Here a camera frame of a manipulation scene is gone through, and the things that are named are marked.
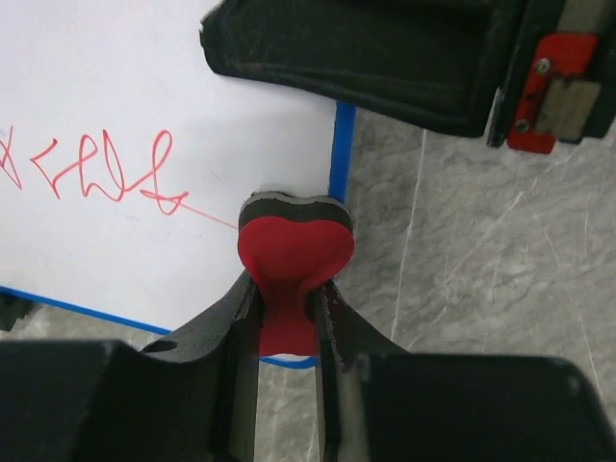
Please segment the red bone-shaped eraser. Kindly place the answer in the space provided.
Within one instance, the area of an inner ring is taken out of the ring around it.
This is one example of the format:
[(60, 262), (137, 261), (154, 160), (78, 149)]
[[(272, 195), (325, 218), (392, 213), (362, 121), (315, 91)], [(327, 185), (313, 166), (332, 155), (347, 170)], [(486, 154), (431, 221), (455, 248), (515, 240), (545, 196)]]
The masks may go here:
[(324, 195), (254, 193), (239, 214), (238, 254), (265, 305), (260, 355), (316, 354), (309, 295), (349, 263), (351, 213)]

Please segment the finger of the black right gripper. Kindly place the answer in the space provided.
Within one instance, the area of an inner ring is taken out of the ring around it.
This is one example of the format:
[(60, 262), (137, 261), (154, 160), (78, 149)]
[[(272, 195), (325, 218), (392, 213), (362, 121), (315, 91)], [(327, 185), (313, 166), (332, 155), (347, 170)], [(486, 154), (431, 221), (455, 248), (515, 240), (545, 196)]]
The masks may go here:
[(219, 75), (310, 91), (457, 137), (484, 132), (521, 1), (224, 1), (200, 34)]

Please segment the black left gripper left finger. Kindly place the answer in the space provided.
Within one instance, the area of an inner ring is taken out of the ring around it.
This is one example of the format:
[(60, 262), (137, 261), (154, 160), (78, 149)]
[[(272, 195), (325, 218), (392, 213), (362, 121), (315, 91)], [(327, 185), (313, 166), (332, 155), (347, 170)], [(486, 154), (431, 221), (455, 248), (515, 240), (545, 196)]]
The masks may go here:
[(5, 461), (250, 461), (261, 298), (241, 275), (143, 349), (112, 340), (1, 345)]

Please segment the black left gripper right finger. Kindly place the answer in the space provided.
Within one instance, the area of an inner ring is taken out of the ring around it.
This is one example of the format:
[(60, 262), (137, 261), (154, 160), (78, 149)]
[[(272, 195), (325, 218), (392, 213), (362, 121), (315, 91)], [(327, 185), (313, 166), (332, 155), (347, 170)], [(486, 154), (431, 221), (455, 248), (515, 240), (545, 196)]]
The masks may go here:
[(332, 283), (312, 296), (323, 461), (611, 461), (586, 376), (552, 356), (410, 353)]

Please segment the black whiteboard stand foot left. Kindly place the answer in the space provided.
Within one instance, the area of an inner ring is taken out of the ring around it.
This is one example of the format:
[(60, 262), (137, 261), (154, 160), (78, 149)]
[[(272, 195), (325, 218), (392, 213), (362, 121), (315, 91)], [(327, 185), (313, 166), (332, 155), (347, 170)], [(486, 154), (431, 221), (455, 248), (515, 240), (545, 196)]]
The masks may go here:
[(15, 295), (1, 294), (0, 329), (11, 331), (18, 320), (24, 319), (33, 309), (34, 303)]

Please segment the blue framed whiteboard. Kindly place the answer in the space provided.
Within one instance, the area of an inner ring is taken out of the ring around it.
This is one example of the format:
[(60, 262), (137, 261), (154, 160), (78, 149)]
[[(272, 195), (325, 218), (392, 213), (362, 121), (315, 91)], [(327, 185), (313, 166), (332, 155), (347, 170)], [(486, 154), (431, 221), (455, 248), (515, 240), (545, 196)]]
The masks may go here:
[(342, 190), (353, 115), (227, 77), (310, 64), (334, 1), (5, 1), (1, 291), (158, 334), (242, 272), (243, 203)]

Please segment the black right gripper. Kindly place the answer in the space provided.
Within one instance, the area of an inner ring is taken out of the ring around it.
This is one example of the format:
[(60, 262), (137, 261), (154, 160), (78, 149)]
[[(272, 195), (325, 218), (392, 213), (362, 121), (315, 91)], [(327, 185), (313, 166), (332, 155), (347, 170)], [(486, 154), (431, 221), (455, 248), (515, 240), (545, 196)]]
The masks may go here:
[(614, 2), (526, 2), (488, 145), (549, 154), (605, 138), (614, 120)]

